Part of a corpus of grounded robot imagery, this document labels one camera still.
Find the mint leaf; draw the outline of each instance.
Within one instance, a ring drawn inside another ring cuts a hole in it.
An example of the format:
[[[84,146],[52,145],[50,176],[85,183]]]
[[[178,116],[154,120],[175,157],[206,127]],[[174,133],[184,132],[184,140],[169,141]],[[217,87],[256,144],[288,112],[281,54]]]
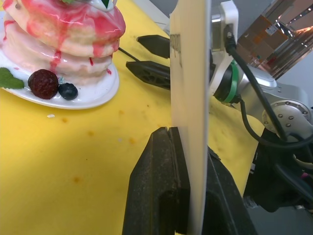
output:
[[[15,78],[7,68],[0,68],[0,87],[22,89],[24,82]]]
[[[75,0],[61,0],[62,2],[65,2],[65,3],[72,3],[74,2]]]
[[[103,2],[103,4],[106,6],[106,8],[108,8],[109,6],[109,1],[110,0],[101,0]]]

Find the yellow table surface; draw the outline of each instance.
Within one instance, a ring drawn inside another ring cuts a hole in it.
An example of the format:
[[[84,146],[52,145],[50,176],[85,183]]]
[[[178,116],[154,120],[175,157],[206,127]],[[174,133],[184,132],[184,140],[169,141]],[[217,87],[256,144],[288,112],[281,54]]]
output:
[[[165,33],[132,1],[118,7],[127,25],[121,47],[169,65],[136,41]],[[170,92],[135,78],[126,61],[114,54],[120,89],[90,110],[49,108],[0,90],[0,234],[121,234],[130,173],[150,134],[171,126]],[[238,111],[213,98],[210,113],[209,146],[243,193],[257,142]],[[262,125],[250,122],[260,134]]]

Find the black cable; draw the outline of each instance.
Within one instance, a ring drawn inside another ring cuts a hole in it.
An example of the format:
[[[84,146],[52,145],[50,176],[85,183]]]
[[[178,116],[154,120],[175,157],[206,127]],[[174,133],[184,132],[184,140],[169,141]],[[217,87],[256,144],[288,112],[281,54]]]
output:
[[[302,147],[308,145],[309,143],[311,143],[313,141],[313,135],[311,135],[310,137],[308,137],[305,140],[302,140],[299,142],[294,142],[294,143],[278,144],[278,143],[269,142],[266,139],[258,136],[254,132],[254,130],[251,128],[249,121],[248,121],[248,118],[247,118],[247,115],[246,115],[246,105],[242,99],[240,99],[240,108],[241,108],[241,115],[242,115],[246,130],[249,132],[249,134],[253,138],[255,138],[262,145],[266,145],[266,146],[273,147],[273,148],[280,148],[280,149],[294,149],[294,148],[302,148]]]
[[[297,134],[290,134],[290,135],[295,137],[299,141],[303,140],[303,138],[301,136],[297,135]],[[306,152],[308,154],[309,161],[311,161],[311,163],[313,164],[313,155],[312,155],[312,151],[310,149],[310,146],[306,145],[304,148],[305,148],[305,150],[306,150]]]
[[[128,55],[129,57],[131,57],[133,60],[139,62],[140,60],[138,60],[136,57],[134,57],[133,55],[129,54],[127,51],[123,50],[122,48],[118,48],[118,50],[120,50],[121,52],[123,52],[125,55]]]
[[[246,74],[251,86],[253,87],[254,91],[256,92],[260,102],[262,103],[267,115],[269,116],[270,120],[273,123],[274,128],[277,131],[278,136],[286,141],[287,140],[287,136],[286,133],[281,125],[281,123],[279,122],[276,114],[274,113],[272,107],[270,106],[268,100],[266,99],[258,81],[256,80],[256,78],[254,77],[253,73],[251,72],[251,70],[249,69],[249,67],[246,65],[246,62],[243,60],[243,58],[237,53],[236,48],[235,47],[228,47],[226,48],[226,51],[228,54],[230,54],[234,60],[237,62],[237,64],[241,67],[241,69],[244,71],[244,73]]]
[[[312,190],[308,187],[309,185],[295,176],[295,174],[287,167],[280,164],[276,164],[274,167],[285,182],[294,187],[302,197],[304,197],[308,202],[313,201]]]

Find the white plate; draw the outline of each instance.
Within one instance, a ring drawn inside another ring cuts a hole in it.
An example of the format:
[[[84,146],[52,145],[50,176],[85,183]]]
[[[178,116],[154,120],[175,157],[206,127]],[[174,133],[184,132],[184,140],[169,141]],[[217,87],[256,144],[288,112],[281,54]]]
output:
[[[0,12],[0,36],[1,40],[4,35],[3,27],[4,12]],[[78,89],[78,96],[76,99],[68,101],[61,97],[59,93],[50,100],[36,97],[29,89],[27,81],[31,72],[19,68],[18,65],[11,62],[0,49],[0,68],[8,68],[11,73],[24,81],[25,88],[20,90],[4,89],[18,97],[29,100],[31,102],[41,104],[44,106],[59,108],[59,109],[89,109],[100,106],[111,100],[117,93],[119,87],[119,77],[114,64],[109,66],[111,74],[107,73],[101,81],[96,84],[86,86],[76,86]]]

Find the green ring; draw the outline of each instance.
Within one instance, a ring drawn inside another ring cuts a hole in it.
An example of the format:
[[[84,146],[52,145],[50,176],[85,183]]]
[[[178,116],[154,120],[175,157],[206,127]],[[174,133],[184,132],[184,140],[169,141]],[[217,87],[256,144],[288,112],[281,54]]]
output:
[[[237,91],[239,70],[234,62],[231,62],[230,64],[231,64],[231,68],[233,72],[231,76],[231,86],[230,86],[230,91],[228,93],[228,96],[226,97],[224,101],[222,101],[223,103],[230,103],[232,99],[235,97],[236,91]]]

